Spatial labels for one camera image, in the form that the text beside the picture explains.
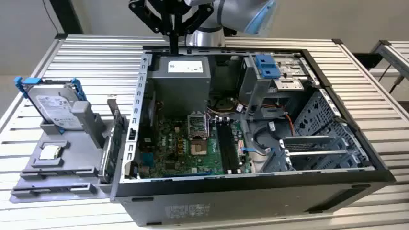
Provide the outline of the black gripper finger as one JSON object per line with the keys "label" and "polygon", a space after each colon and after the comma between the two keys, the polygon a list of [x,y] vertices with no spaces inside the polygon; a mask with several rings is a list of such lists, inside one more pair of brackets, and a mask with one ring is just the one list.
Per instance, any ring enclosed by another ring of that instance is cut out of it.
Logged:
{"label": "black gripper finger", "polygon": [[213,3],[203,2],[202,4],[194,5],[197,10],[193,15],[182,21],[182,15],[189,11],[191,6],[185,3],[179,3],[175,8],[174,13],[174,27],[173,27],[173,54],[178,54],[178,37],[186,37],[186,35],[193,34],[198,29],[201,24],[209,18],[213,13]]}
{"label": "black gripper finger", "polygon": [[150,1],[153,7],[158,7],[159,17],[154,15],[145,0],[130,0],[127,7],[133,14],[139,18],[147,28],[157,34],[161,33],[169,41],[169,53],[174,54],[174,35],[170,15],[163,9],[163,2]]}

